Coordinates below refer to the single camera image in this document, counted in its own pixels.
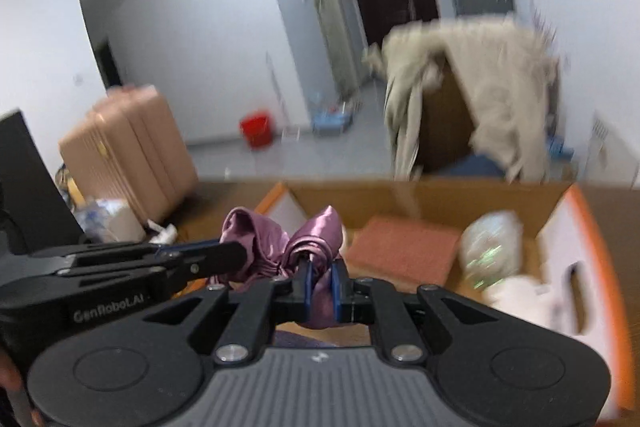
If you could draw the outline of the purple satin scrunchie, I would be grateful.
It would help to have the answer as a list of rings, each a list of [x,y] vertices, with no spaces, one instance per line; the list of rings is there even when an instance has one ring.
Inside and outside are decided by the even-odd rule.
[[[247,254],[239,271],[215,275],[212,284],[236,284],[246,291],[258,280],[292,277],[309,256],[314,265],[309,320],[307,329],[335,327],[331,289],[331,265],[341,257],[344,242],[343,222],[328,206],[307,220],[295,233],[288,234],[269,217],[247,208],[233,209],[224,220],[220,240],[238,243]]]

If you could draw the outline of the orange scrubbing sponge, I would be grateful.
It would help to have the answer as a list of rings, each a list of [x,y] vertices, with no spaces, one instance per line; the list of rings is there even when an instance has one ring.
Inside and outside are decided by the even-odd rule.
[[[354,232],[344,254],[352,277],[392,282],[404,291],[421,284],[444,285],[462,232],[408,218],[376,216]]]

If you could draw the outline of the iridescent scrunchie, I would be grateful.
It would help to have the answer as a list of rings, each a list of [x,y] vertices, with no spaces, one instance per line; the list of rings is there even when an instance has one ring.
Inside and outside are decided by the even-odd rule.
[[[482,291],[518,275],[523,264],[523,225],[512,210],[485,213],[462,233],[459,259],[463,276]]]

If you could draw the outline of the white yellow hamster plush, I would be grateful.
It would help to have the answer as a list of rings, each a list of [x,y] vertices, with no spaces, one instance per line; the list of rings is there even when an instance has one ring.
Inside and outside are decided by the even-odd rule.
[[[491,308],[520,320],[562,331],[562,303],[550,285],[529,275],[513,275],[488,286],[483,298]]]

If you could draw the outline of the black paper bag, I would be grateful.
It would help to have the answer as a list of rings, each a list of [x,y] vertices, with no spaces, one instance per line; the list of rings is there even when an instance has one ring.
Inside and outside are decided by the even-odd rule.
[[[1,237],[13,254],[77,245],[82,230],[38,153],[19,110],[1,118]]]

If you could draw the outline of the white crumpled cloth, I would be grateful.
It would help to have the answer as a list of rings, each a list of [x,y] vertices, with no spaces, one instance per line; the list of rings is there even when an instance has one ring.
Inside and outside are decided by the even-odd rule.
[[[152,220],[146,222],[148,229],[151,231],[152,236],[149,242],[156,245],[172,245],[176,243],[178,237],[178,230],[175,225],[159,225]]]

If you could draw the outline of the pink suitcase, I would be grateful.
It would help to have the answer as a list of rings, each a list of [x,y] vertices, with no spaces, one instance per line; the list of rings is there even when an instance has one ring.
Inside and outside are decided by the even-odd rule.
[[[153,86],[108,91],[58,147],[82,196],[122,199],[141,223],[165,220],[198,184],[174,114]]]

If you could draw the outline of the red bucket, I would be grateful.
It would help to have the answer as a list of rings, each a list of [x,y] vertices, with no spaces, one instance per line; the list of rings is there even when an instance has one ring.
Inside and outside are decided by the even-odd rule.
[[[273,122],[268,112],[255,112],[240,121],[240,130],[252,150],[267,147],[273,142]]]

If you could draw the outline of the red cardboard box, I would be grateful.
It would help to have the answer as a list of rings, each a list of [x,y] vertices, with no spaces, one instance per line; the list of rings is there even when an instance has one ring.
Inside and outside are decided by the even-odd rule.
[[[202,182],[172,215],[183,242],[213,239],[235,208],[293,234],[333,208],[355,277],[447,287],[596,349],[610,367],[605,426],[639,421],[639,194],[577,183]]]

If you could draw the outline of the wooden chair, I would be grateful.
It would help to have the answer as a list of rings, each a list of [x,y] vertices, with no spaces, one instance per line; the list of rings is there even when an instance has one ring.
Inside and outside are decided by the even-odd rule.
[[[485,176],[484,159],[470,144],[475,124],[445,55],[437,55],[439,85],[422,95],[416,165],[423,176]]]

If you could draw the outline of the beige jacket on chair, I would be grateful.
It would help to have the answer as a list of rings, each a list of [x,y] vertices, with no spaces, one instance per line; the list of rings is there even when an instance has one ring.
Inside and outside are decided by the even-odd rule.
[[[477,15],[394,27],[362,62],[386,83],[384,118],[394,175],[416,175],[422,96],[442,85],[446,58],[475,129],[470,145],[506,179],[544,181],[548,87],[558,62],[540,32],[511,15]]]

